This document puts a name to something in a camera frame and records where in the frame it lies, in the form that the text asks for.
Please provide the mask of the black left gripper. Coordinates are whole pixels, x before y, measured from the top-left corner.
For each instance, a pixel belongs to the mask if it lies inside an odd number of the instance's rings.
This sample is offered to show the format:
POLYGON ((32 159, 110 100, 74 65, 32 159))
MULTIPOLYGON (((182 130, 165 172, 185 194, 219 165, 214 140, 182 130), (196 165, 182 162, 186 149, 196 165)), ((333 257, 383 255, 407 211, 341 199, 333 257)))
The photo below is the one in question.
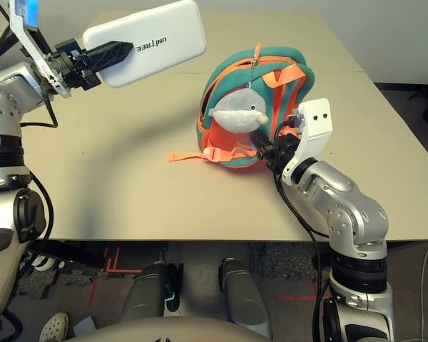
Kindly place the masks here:
POLYGON ((104 70, 122 62, 133 50, 129 42, 109 41, 91 50, 82 49, 71 38, 55 45, 50 62, 61 74, 69 89, 92 89, 101 84, 98 76, 90 70, 104 70))

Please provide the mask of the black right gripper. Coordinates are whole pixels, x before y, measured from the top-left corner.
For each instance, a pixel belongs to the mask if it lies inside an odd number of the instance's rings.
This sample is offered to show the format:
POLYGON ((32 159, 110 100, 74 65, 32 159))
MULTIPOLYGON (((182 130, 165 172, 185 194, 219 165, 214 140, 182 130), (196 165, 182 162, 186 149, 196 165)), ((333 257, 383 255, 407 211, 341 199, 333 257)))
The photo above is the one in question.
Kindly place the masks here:
POLYGON ((293 158, 300 143, 298 136, 292 133, 280 135, 286 124, 280 124, 274 134, 273 141, 261 130, 251 132, 251 142, 257 149, 257 157, 261 160, 271 160, 267 163, 271 171, 283 171, 286 164, 293 158))

